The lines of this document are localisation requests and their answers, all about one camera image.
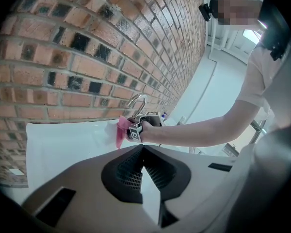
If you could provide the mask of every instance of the pink cloth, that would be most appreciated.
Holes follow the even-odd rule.
[[[132,122],[129,122],[125,117],[120,116],[120,119],[117,123],[117,132],[116,132],[116,147],[121,148],[121,145],[126,136],[126,130],[132,125]]]

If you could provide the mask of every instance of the faucet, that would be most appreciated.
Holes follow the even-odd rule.
[[[143,98],[144,101],[142,102],[140,108],[136,111],[136,113],[132,116],[132,118],[135,118],[138,114],[140,114],[140,112],[143,110],[143,108],[145,107],[146,103],[147,103],[147,95],[146,94],[143,94],[143,93],[139,93],[135,96],[133,96],[128,102],[127,102],[127,106],[129,108],[132,108],[135,103],[137,102],[138,99],[141,99]]]

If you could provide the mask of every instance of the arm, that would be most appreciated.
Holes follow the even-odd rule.
[[[143,142],[184,147],[209,147],[236,139],[253,121],[259,107],[236,100],[232,108],[221,117],[170,127],[153,127],[144,122]]]

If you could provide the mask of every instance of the person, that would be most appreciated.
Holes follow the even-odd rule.
[[[212,15],[219,24],[234,29],[263,30],[259,20],[262,2],[259,0],[210,0]],[[246,76],[233,106],[223,116],[197,123],[153,127],[143,122],[142,142],[184,147],[209,147],[238,138],[258,114],[271,113],[263,91],[271,84],[282,60],[274,61],[270,51],[259,44],[251,52]]]

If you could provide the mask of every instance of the brick wall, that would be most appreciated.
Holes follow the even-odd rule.
[[[173,110],[204,52],[202,0],[18,0],[0,32],[0,183],[26,186],[28,122]]]

